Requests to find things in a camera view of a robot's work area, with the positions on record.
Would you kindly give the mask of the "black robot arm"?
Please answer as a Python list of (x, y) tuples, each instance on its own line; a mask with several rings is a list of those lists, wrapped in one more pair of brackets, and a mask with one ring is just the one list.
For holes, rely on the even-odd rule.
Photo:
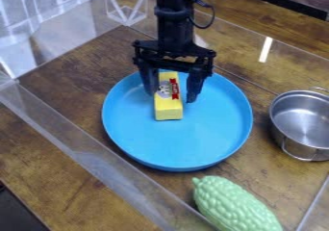
[(159, 70), (167, 69), (188, 74), (186, 79), (186, 102), (192, 103), (202, 91), (207, 77), (212, 75), (215, 52), (194, 43), (194, 28), (207, 29), (214, 23), (198, 25), (194, 20), (194, 5), (214, 11), (202, 0), (155, 0), (156, 40), (135, 40), (133, 65), (148, 95), (159, 85)]

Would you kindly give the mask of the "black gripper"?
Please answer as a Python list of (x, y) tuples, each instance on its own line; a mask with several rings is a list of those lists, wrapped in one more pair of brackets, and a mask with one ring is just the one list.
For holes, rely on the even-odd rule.
[(190, 42), (181, 49), (164, 50), (156, 40), (135, 40), (133, 64), (139, 68), (144, 90), (153, 95), (157, 90), (157, 69), (188, 73), (186, 102), (192, 103), (200, 93), (204, 76), (212, 75), (215, 52)]

